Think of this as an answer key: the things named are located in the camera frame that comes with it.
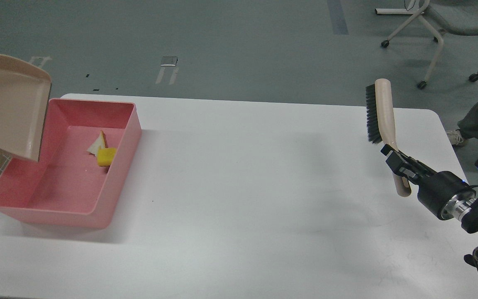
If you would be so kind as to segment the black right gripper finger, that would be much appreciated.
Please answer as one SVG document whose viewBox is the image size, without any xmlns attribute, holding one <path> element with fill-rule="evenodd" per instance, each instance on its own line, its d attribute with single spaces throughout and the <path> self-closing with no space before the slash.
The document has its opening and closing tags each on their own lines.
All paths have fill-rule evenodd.
<svg viewBox="0 0 478 299">
<path fill-rule="evenodd" d="M 386 155 L 386 163 L 394 174 L 419 185 L 424 176 L 424 170 L 419 161 L 402 152 L 390 152 Z"/>
<path fill-rule="evenodd" d="M 380 152 L 385 155 L 387 166 L 396 175 L 434 175 L 436 171 L 426 164 L 405 153 L 395 150 L 390 145 L 384 145 Z"/>
</svg>

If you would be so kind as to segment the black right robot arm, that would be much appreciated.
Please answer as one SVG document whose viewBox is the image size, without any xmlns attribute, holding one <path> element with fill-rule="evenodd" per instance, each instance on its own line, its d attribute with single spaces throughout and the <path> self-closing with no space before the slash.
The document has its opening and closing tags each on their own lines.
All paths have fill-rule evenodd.
<svg viewBox="0 0 478 299">
<path fill-rule="evenodd" d="M 383 146 L 381 153 L 385 155 L 393 174 L 418 186 L 418 201 L 434 216 L 439 220 L 456 219 L 467 233 L 478 232 L 476 185 L 469 185 L 452 172 L 435 172 L 426 164 L 396 151 L 390 145 Z M 463 259 L 478 272 L 478 246 Z"/>
</svg>

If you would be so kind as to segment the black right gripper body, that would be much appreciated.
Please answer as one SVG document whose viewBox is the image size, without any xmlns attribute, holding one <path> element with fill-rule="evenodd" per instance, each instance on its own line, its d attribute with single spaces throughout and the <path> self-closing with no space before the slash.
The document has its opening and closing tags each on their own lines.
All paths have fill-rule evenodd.
<svg viewBox="0 0 478 299">
<path fill-rule="evenodd" d="M 418 201 L 439 220 L 461 221 L 476 198 L 476 191 L 452 172 L 422 176 L 417 185 Z"/>
</svg>

